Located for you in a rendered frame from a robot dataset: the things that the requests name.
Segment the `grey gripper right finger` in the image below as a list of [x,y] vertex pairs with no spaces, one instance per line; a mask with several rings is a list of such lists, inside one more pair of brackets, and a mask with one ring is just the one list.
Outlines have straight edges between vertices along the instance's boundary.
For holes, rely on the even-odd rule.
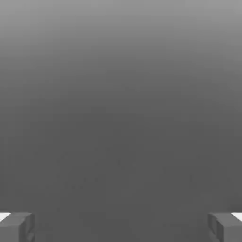
[[242,242],[242,212],[208,213],[211,242]]

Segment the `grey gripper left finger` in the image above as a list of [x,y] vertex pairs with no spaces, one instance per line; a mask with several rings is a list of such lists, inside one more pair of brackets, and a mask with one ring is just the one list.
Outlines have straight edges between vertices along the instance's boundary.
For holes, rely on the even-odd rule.
[[35,242],[34,214],[0,212],[0,242]]

